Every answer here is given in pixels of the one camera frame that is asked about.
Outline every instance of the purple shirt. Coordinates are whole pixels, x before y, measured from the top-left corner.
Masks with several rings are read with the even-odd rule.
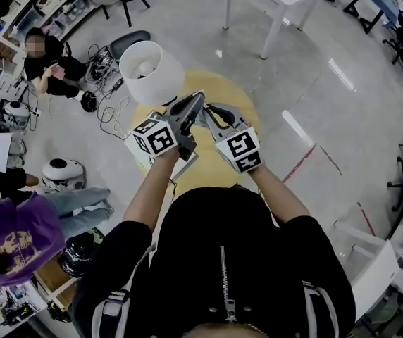
[[[33,273],[65,246],[53,206],[33,193],[19,206],[0,199],[0,254],[8,254],[11,265],[0,274],[0,287],[27,282]]]

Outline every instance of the backpack strap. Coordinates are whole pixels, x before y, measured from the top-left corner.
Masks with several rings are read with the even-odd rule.
[[[336,310],[333,302],[328,295],[327,291],[322,288],[317,288],[312,283],[305,282],[302,280],[304,293],[305,293],[305,304],[306,304],[306,316],[308,319],[308,336],[309,338],[317,338],[317,318],[314,312],[313,300],[311,296],[321,296],[330,312],[330,319],[333,324],[333,329],[335,331],[335,337],[339,338],[340,330],[339,324],[337,322]]]
[[[95,308],[94,315],[92,316],[92,338],[123,338],[130,310],[132,279],[140,263],[155,249],[156,243],[149,246],[137,262],[128,283],[122,289],[111,292],[109,298],[102,301]]]

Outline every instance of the yellow circle on floor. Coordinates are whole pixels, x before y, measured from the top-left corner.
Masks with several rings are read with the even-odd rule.
[[[199,90],[204,90],[206,103],[223,103],[240,109],[245,120],[259,132],[259,119],[253,103],[234,82],[222,75],[209,71],[187,71],[185,86],[179,96]],[[162,106],[151,108],[139,105],[132,119],[131,129],[137,127],[150,111],[155,110],[163,113],[165,109]],[[217,115],[215,117],[220,124],[226,125]],[[242,179],[241,174],[236,173],[221,158],[214,146],[214,139],[208,129],[193,125],[191,133],[194,135],[195,142],[197,143],[195,153],[199,157],[176,179],[178,184],[175,192],[176,196],[200,187],[231,187]]]

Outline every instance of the lamp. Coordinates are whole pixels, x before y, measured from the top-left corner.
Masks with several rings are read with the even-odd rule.
[[[166,105],[185,82],[180,62],[155,42],[137,42],[125,50],[120,72],[131,97],[139,104]]]

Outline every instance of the black shirt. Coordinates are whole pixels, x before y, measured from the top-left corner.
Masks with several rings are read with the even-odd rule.
[[[56,63],[61,63],[63,44],[55,37],[45,37],[45,56],[42,58],[25,59],[25,72],[29,81],[36,77],[42,77],[47,68]]]
[[[123,222],[106,236],[73,299],[73,322],[82,337],[91,337],[95,307],[126,284],[150,244],[150,229],[137,222]],[[224,323],[221,247],[239,323],[269,337],[307,337],[305,280],[329,294],[340,336],[353,328],[352,288],[313,218],[294,218],[280,230],[258,194],[201,188],[173,203],[151,265],[145,260],[138,268],[125,337],[180,338],[200,324]],[[325,301],[314,299],[314,310],[318,337],[333,337]]]

